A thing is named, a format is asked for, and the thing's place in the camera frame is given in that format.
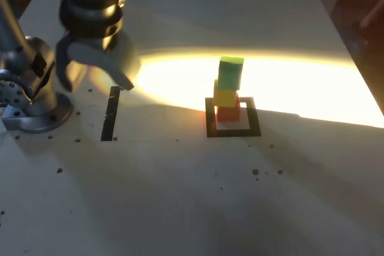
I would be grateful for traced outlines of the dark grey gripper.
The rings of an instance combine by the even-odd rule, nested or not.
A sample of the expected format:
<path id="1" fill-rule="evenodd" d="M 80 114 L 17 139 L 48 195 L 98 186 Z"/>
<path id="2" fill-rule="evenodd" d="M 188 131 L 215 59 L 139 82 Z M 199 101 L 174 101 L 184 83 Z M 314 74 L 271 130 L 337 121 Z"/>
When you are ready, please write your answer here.
<path id="1" fill-rule="evenodd" d="M 85 65 L 103 70 L 125 90 L 134 88 L 135 48 L 131 44 L 118 44 L 111 51 L 102 52 L 121 28 L 121 23 L 69 24 L 68 35 L 56 44 L 56 75 L 66 91 L 76 91 L 87 72 Z"/>

